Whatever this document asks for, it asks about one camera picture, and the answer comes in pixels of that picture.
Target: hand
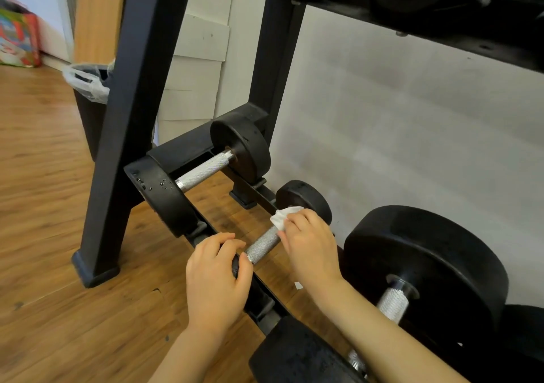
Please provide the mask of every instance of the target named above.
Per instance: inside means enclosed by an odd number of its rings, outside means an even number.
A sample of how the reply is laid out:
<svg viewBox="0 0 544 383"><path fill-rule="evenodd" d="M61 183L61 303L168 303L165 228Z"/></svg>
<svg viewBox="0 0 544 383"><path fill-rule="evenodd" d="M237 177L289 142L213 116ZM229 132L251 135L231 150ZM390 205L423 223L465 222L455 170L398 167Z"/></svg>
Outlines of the hand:
<svg viewBox="0 0 544 383"><path fill-rule="evenodd" d="M285 230L278 232L300 283L320 305L343 281L336 241L328 224L315 211L304 208L289 214Z"/></svg>
<svg viewBox="0 0 544 383"><path fill-rule="evenodd" d="M245 245L234 237L219 233L206 238L196 246L186 268L189 328L211 332L220 340L244 308L253 275L246 253L240 255L238 278L232 275L232 259Z"/></svg>

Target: dumbbell handle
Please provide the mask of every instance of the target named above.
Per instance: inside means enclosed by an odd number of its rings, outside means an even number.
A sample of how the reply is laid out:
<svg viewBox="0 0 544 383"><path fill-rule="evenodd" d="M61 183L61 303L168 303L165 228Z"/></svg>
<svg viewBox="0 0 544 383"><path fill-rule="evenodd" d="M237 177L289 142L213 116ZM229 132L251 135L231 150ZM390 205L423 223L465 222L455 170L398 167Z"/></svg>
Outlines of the dumbbell handle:
<svg viewBox="0 0 544 383"><path fill-rule="evenodd" d="M380 301L377 302L377 309L382 312L389 320L399 324L402 320L410 299L419 298L418 291L410 284L398 277L391 277L387 279L391 287L388 287L382 294ZM359 355L355 350L352 350L348 354L348 359L351 365L358 371L366 371L366 365L364 361L359 358Z"/></svg>
<svg viewBox="0 0 544 383"><path fill-rule="evenodd" d="M182 192L186 192L225 168L231 161L234 161L235 158L235 154L232 150L227 149L208 161L204 161L198 167L194 167L191 171L183 174L176 180L176 184Z"/></svg>
<svg viewBox="0 0 544 383"><path fill-rule="evenodd" d="M268 254L280 242L280 237L277 236L278 229L275 226L269 228L262 236L255 240L245 251L249 261L254 265L259 263L259 260ZM232 274L238 278L238 256L232 260Z"/></svg>

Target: wipe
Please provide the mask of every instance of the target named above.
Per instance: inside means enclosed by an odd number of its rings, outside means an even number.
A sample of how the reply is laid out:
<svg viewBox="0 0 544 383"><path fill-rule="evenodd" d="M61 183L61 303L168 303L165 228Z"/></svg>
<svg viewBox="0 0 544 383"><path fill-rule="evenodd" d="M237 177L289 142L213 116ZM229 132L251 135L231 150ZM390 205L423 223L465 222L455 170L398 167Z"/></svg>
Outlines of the wipe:
<svg viewBox="0 0 544 383"><path fill-rule="evenodd" d="M276 211L275 215L270 217L270 221L272 222L272 224L274 224L276 226L278 231L282 231L285 228L283 226L283 222L287 218L287 215L291 214L291 213L296 213L297 211L300 211L303 208L304 207L297 206L297 207L284 208L283 210L278 210L278 211Z"/></svg>

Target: wooden floor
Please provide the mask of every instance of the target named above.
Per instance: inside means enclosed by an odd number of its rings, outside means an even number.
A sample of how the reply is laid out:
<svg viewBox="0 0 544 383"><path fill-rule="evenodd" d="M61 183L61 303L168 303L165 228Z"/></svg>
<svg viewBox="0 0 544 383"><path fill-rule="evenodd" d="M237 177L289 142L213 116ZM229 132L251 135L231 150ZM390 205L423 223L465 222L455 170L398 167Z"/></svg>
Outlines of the wooden floor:
<svg viewBox="0 0 544 383"><path fill-rule="evenodd" d="M50 68L0 66L0 381L145 382L186 327L185 265L192 248L158 216L133 209L121 274L93 289L70 257L79 247L94 164L72 90ZM271 223L242 209L221 173L188 193L218 231L250 244ZM342 354L349 351L296 280L282 248L257 274ZM207 374L208 382L254 381L248 359L263 340L242 314Z"/></svg>

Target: baseboard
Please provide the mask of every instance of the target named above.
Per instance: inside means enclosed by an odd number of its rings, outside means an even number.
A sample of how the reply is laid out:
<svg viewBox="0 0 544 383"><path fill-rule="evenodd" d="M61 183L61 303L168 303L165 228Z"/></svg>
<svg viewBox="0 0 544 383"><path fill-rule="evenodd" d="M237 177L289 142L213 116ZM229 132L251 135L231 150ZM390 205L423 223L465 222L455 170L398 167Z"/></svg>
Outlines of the baseboard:
<svg viewBox="0 0 544 383"><path fill-rule="evenodd" d="M63 59L57 57L53 57L52 55L46 54L45 52L41 53L41 61L44 65L54 68L58 71L62 71L64 67L70 65L69 62L66 62Z"/></svg>

